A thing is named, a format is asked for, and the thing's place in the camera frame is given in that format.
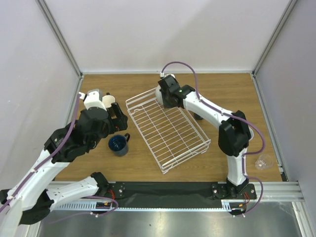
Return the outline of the dark blue enamel mug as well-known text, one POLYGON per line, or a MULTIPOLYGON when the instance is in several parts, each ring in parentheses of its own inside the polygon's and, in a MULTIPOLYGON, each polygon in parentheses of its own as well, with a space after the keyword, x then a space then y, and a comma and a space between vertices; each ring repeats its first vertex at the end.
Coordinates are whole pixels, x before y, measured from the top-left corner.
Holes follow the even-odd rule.
POLYGON ((129 133, 126 133, 125 135, 114 135, 109 139, 108 146, 115 156, 122 157, 128 153, 129 139, 129 133))

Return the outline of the white speckled mug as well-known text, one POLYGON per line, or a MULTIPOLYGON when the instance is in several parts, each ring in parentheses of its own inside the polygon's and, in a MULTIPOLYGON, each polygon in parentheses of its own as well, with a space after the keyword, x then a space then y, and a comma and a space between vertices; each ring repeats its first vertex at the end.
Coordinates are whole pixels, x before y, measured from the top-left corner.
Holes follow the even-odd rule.
POLYGON ((163 105, 162 93, 160 91, 161 87, 158 85, 155 89, 156 100, 160 105, 163 105))

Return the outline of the black mug white interior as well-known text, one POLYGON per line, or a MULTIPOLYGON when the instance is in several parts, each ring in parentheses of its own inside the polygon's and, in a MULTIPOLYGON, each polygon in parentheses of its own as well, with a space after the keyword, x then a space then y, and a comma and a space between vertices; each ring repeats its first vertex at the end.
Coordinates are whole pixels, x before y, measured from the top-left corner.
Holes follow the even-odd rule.
POLYGON ((109 92, 106 93, 105 96, 102 97, 102 103, 104 104, 107 112, 111 117, 115 116, 114 109, 112 108, 112 103, 115 103, 116 99, 109 92))

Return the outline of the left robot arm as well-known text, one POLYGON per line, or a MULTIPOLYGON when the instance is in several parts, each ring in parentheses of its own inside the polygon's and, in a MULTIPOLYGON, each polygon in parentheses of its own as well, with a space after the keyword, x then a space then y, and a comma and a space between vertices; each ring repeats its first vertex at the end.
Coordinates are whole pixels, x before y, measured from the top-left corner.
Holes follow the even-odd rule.
POLYGON ((17 224, 32 225, 64 203, 87 196, 105 197, 109 182, 101 172, 61 190, 50 190, 47 186, 77 157, 95 149, 103 138, 127 128, 127 116, 116 102, 109 109, 93 106, 82 110, 79 119, 52 133, 38 160, 18 185, 1 190, 2 206, 13 208, 21 203, 17 224))

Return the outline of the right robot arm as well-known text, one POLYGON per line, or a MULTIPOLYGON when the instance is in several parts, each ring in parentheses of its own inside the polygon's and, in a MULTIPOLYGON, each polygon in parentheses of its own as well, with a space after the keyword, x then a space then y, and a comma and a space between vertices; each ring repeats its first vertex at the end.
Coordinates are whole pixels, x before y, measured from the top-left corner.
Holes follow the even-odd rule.
POLYGON ((227 156, 227 192, 232 198, 245 193, 249 178, 245 174, 245 158, 249 140, 253 138, 241 111, 232 112, 204 98, 196 88, 180 86, 175 75, 160 74, 156 97, 166 109, 182 108, 209 122, 218 130, 218 146, 227 156))

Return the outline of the small dark blue cup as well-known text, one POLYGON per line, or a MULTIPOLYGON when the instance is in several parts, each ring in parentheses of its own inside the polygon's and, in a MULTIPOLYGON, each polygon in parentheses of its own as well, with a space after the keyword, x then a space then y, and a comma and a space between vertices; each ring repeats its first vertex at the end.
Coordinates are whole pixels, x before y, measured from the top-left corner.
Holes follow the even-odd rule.
POLYGON ((198 114, 196 114, 196 113, 194 113, 194 118, 195 118, 196 120, 203 120, 203 117, 201 117, 200 115, 198 115, 198 114))

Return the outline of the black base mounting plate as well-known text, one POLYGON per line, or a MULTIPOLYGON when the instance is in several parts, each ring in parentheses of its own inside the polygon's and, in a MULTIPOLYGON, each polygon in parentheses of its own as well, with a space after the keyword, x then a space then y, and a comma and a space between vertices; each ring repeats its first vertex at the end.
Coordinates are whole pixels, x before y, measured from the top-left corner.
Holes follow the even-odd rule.
POLYGON ((125 208, 220 208, 222 200, 257 198, 253 184, 237 193, 225 182, 115 182, 109 189, 125 208))

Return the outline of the clear wine glass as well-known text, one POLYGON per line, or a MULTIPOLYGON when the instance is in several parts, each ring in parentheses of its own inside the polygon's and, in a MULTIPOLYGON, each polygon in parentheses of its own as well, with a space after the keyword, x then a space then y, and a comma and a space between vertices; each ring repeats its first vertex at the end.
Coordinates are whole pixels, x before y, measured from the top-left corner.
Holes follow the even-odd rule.
POLYGON ((265 170, 273 166, 273 159, 268 154, 261 154, 255 162, 255 167, 258 170, 265 170))

